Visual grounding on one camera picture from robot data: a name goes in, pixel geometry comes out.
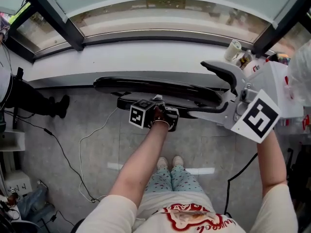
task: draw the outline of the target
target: window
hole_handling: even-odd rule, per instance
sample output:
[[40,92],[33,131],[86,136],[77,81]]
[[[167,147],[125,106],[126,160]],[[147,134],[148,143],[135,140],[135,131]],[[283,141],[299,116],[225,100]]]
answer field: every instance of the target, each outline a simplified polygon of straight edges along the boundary
[[269,23],[224,5],[197,0],[136,0],[71,17],[85,36],[127,30],[175,29],[254,42]]
[[284,52],[289,57],[293,57],[294,53],[310,39],[311,33],[298,22],[271,48],[271,50],[275,52]]
[[26,20],[12,37],[34,53],[65,42],[39,13]]

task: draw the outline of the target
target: tiled floor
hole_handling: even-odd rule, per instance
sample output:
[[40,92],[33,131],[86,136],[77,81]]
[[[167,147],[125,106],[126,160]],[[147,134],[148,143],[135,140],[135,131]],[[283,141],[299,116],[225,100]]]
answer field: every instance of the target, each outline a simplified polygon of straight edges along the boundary
[[[70,95],[71,103],[65,119],[34,116],[30,122],[52,131],[63,146],[71,165],[80,171],[79,140],[102,126],[116,108],[116,97],[92,88],[42,91],[60,100]],[[147,129],[140,130],[128,122],[128,112],[117,110],[105,128],[81,143],[85,184],[94,197],[107,194],[118,171],[110,168],[124,164],[136,149]],[[56,140],[42,129],[22,125],[26,131],[26,151],[22,169],[35,181],[41,179],[49,187],[50,201],[73,223],[86,217],[96,206],[78,191],[79,177],[68,166]],[[256,144],[246,138],[199,119],[180,119],[178,130],[169,133],[162,155],[169,161],[176,154],[187,168],[214,167],[215,172],[200,175],[198,180],[209,195],[215,210],[223,213],[227,180],[240,171],[256,153]],[[228,211],[246,230],[250,230],[261,202],[261,184],[257,160],[231,183]],[[53,232],[70,232],[71,225],[60,216],[49,223]]]

